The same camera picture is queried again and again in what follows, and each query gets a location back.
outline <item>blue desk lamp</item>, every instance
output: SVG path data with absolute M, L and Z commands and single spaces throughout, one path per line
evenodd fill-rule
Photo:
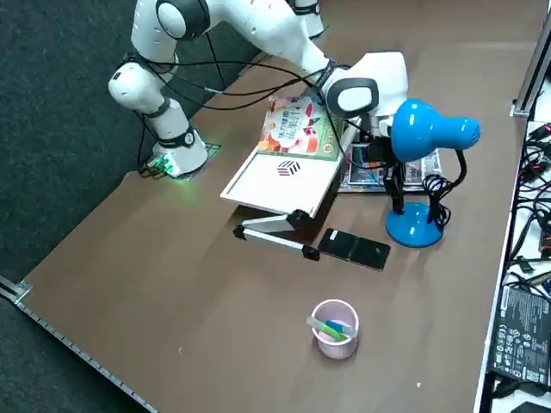
M 406 247 L 428 247 L 440 240 L 449 221 L 449 209 L 440 201 L 467 175 L 463 150 L 480 138 L 480 125 L 472 118 L 449 118 L 418 99 L 408 99 L 396 112 L 391 131 L 394 156 L 399 162 L 411 162 L 437 148 L 454 149 L 461 173 L 454 182 L 437 175 L 426 176 L 423 186 L 430 203 L 406 202 L 387 216 L 387 232 Z

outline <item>brown table surface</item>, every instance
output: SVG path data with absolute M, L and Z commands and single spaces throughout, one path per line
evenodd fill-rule
M 353 194 L 337 197 L 324 226 L 390 243 L 383 272 L 236 239 L 236 205 L 219 194 L 257 141 L 266 106 L 202 110 L 193 119 L 201 136 L 222 144 L 208 167 L 192 182 L 129 174 L 27 277 L 25 305 L 163 412 L 471 410 L 523 138 L 511 98 L 546 4 L 322 2 L 327 54 L 354 64 L 369 50 L 399 49 L 410 96 L 480 121 L 438 245 L 398 246 L 384 229 L 389 199 Z M 252 69 L 231 90 L 284 78 Z M 453 152 L 442 159 L 454 178 Z M 324 358 L 306 326 L 328 298 L 360 317 L 346 361 Z

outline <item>black phone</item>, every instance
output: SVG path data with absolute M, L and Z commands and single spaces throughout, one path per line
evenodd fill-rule
M 328 256 L 381 271 L 387 263 L 390 245 L 329 228 L 321 239 L 318 250 Z

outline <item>book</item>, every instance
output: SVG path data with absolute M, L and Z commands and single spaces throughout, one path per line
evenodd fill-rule
M 339 153 L 336 139 L 340 139 L 344 122 L 332 119 L 338 136 L 331 128 L 329 115 L 312 97 L 271 96 L 257 150 L 270 155 L 335 161 Z
M 354 163 L 361 166 L 377 167 L 381 169 L 365 170 L 357 168 L 355 165 L 343 160 L 341 163 L 341 180 L 339 193 L 371 193 L 385 192 L 383 184 L 384 163 L 364 162 L 362 159 L 362 149 L 369 144 L 352 144 L 346 151 L 346 157 L 352 159 Z M 434 151 L 423 159 L 406 163 L 406 181 L 404 182 L 404 192 L 424 192 L 423 179 L 427 175 L 442 174 L 442 166 L 438 151 Z

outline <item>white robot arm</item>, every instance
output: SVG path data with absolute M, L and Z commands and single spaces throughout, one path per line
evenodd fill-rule
M 259 49 L 294 63 L 305 74 L 320 71 L 310 80 L 335 115 L 351 119 L 369 113 L 373 132 L 387 136 L 383 128 L 379 130 L 379 120 L 391 125 L 407 95 L 401 53 L 368 53 L 350 69 L 338 68 L 310 40 L 306 19 L 296 15 L 285 0 L 138 0 L 133 46 L 144 62 L 167 65 L 155 65 L 158 70 L 154 72 L 149 64 L 126 63 L 112 76 L 108 88 L 118 103 L 147 118 L 158 135 L 153 153 L 168 157 L 173 165 L 169 175 L 195 170 L 207 159 L 205 145 L 180 104 L 161 93 L 176 69 L 170 66 L 178 61 L 176 42 L 192 40 L 222 21 Z

